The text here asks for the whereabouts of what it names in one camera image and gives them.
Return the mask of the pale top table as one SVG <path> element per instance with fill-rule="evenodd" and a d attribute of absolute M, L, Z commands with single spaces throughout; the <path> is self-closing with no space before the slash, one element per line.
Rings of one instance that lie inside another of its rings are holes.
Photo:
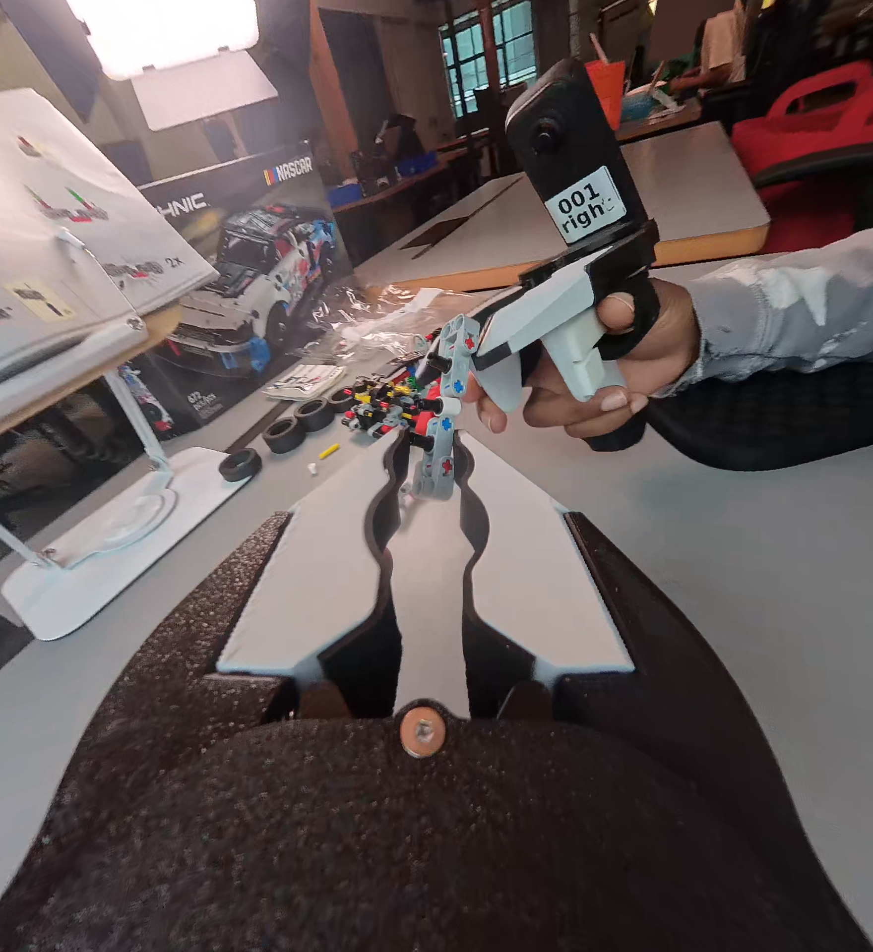
<path fill-rule="evenodd" d="M 770 218 L 722 127 L 622 147 L 650 217 L 657 268 L 757 255 Z M 357 267 L 365 289 L 477 292 L 513 285 L 563 243 L 525 174 L 493 180 Z"/>

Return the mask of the partly built brick car chassis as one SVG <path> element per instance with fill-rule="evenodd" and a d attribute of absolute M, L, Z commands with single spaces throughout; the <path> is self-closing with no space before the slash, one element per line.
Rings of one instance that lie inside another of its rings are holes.
<path fill-rule="evenodd" d="M 414 375 L 408 366 L 389 374 L 365 375 L 349 386 L 357 396 L 354 407 L 339 415 L 352 433 L 379 439 L 392 431 L 406 430 L 414 446 L 432 442 L 428 426 L 436 417 L 440 383 L 430 370 Z"/>

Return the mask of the grey red brick assembly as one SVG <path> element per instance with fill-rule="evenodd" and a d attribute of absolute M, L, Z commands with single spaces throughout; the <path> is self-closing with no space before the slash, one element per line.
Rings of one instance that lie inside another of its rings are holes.
<path fill-rule="evenodd" d="M 456 419 L 462 411 L 479 333 L 474 318 L 456 316 L 443 326 L 420 366 L 415 398 L 419 413 L 411 441 L 423 455 L 410 489 L 415 498 L 445 501 L 453 494 Z"/>

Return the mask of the clear plastic bag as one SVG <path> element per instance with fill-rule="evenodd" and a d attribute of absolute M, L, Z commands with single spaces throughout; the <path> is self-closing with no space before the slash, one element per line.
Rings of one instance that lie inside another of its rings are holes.
<path fill-rule="evenodd" d="M 321 293 L 304 327 L 300 356 L 313 363 L 357 363 L 376 356 L 403 356 L 423 343 L 453 309 L 452 294 L 408 291 L 395 285 L 373 292 L 340 283 Z"/>

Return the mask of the person's right hand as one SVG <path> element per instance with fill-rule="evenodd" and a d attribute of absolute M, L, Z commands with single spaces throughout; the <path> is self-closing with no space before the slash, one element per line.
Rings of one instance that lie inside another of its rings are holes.
<path fill-rule="evenodd" d="M 693 363 L 699 353 L 700 332 L 689 293 L 656 279 L 652 285 L 659 315 L 646 336 L 619 362 L 625 384 L 603 387 L 589 401 L 577 401 L 548 351 L 542 349 L 525 383 L 530 390 L 522 409 L 527 425 L 561 428 L 582 441 L 606 436 L 631 422 L 657 391 L 674 383 Z"/>

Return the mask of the toy car box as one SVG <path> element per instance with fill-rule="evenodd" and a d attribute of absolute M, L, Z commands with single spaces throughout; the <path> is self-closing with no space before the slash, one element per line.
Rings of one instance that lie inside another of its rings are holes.
<path fill-rule="evenodd" d="M 139 187 L 214 269 L 181 320 L 120 375 L 157 438 L 215 420 L 300 360 L 324 290 L 350 275 L 312 144 L 234 159 Z"/>

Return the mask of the sticker sheet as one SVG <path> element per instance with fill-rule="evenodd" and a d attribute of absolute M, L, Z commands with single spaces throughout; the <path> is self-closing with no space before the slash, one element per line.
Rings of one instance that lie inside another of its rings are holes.
<path fill-rule="evenodd" d="M 273 401 L 302 403 L 322 397 L 345 374 L 341 364 L 297 363 L 263 387 L 261 393 Z"/>

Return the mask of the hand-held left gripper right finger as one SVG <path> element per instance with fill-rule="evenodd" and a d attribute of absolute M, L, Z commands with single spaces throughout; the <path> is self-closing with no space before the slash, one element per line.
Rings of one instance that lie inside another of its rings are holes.
<path fill-rule="evenodd" d="M 464 603 L 531 673 L 631 673 L 633 660 L 569 527 L 568 510 L 471 435 L 455 443 Z"/>

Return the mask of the white diffuser panel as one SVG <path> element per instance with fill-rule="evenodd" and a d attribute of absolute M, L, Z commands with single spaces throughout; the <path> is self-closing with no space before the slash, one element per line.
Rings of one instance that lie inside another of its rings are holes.
<path fill-rule="evenodd" d="M 164 131 L 249 105 L 275 100 L 278 92 L 247 51 L 215 56 L 131 78 L 150 131 Z"/>

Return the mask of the brick instruction booklet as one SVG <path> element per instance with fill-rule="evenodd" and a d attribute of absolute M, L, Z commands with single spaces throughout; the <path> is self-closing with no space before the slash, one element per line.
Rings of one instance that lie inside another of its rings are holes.
<path fill-rule="evenodd" d="M 215 269 L 52 104 L 0 91 L 0 383 L 212 281 Z"/>

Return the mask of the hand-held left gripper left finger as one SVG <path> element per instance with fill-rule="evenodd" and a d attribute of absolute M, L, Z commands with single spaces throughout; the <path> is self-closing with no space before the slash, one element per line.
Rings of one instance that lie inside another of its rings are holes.
<path fill-rule="evenodd" d="M 378 606 L 407 435 L 393 431 L 296 503 L 220 655 L 220 675 L 323 677 L 320 655 Z"/>

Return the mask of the person's right forearm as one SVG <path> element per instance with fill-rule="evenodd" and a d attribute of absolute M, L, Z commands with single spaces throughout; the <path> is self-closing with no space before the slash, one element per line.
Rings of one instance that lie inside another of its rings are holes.
<path fill-rule="evenodd" d="M 685 283 L 699 354 L 656 392 L 763 371 L 815 373 L 873 363 L 873 228 L 776 259 L 741 259 Z"/>

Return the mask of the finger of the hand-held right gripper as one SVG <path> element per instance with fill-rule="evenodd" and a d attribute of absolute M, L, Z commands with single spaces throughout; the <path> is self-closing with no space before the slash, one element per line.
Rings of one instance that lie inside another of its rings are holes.
<path fill-rule="evenodd" d="M 597 303 L 593 266 L 613 263 L 615 251 L 597 251 L 558 268 L 541 284 L 503 303 L 489 318 L 474 355 L 474 371 L 486 371 L 518 354 Z"/>
<path fill-rule="evenodd" d="M 481 387 L 501 411 L 513 413 L 522 404 L 526 377 L 522 361 L 500 361 L 481 370 Z"/>

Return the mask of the black wrist rest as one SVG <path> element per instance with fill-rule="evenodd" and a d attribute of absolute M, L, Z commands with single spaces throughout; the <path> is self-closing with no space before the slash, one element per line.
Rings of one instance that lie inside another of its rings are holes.
<path fill-rule="evenodd" d="M 652 400 L 647 424 L 716 470 L 784 470 L 873 446 L 873 363 L 705 380 Z"/>

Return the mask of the bright light panel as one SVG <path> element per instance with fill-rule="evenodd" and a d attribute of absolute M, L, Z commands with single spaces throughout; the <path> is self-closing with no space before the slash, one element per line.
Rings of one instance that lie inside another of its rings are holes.
<path fill-rule="evenodd" d="M 68 6 L 112 79 L 246 51 L 259 39 L 254 1 L 69 1 Z"/>

